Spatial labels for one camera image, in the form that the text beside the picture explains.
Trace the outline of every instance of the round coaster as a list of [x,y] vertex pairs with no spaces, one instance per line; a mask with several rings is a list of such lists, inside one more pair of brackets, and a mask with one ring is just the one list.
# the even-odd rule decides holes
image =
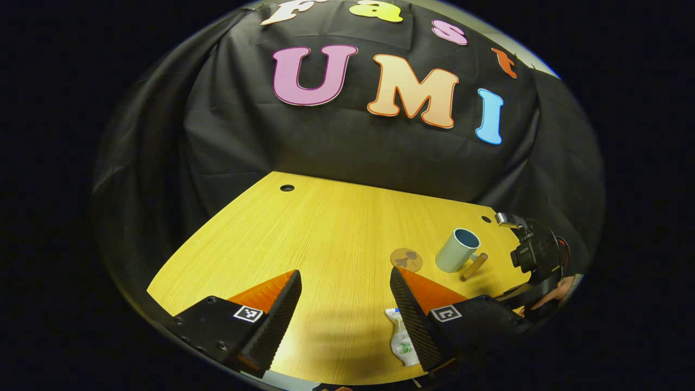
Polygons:
[[410,248],[398,248],[391,253],[391,264],[414,272],[423,267],[423,259]]

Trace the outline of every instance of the snack package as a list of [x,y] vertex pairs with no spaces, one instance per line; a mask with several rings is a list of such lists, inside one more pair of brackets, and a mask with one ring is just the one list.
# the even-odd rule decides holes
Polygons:
[[415,347],[410,340],[410,336],[408,336],[408,332],[405,330],[403,318],[400,316],[398,309],[389,308],[386,310],[386,315],[395,326],[395,332],[393,333],[393,338],[391,338],[391,351],[393,354],[403,361],[406,367],[420,364],[418,355],[415,353]]

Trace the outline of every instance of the wooden cylinder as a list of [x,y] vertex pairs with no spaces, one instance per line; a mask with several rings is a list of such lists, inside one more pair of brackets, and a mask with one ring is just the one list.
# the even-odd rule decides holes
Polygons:
[[485,261],[487,261],[487,254],[480,253],[480,255],[478,255],[478,258],[475,261],[473,261],[471,267],[466,269],[466,271],[464,272],[464,278],[470,278],[478,269],[480,269],[480,267],[483,263],[485,263]]

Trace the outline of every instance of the mug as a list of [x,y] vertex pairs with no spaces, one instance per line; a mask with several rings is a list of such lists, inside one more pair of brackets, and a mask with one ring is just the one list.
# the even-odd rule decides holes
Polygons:
[[444,247],[436,255],[435,263],[440,270],[454,273],[461,269],[468,258],[475,261],[475,251],[480,247],[480,239],[469,230],[457,228],[449,236]]

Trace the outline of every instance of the person's hand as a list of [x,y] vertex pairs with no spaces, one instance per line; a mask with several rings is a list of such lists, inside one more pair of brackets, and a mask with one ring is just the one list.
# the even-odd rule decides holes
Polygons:
[[[574,282],[574,276],[571,277],[565,277],[560,280],[560,282],[557,283],[557,288],[553,289],[552,291],[548,292],[541,300],[538,301],[538,303],[535,303],[533,307],[531,307],[531,311],[536,310],[539,308],[541,305],[547,303],[548,301],[557,299],[557,300],[562,300],[565,295],[567,295],[567,292],[569,291],[569,288],[572,286],[572,282]],[[523,316],[524,314],[524,308],[521,308],[521,311],[519,311],[519,315]]]

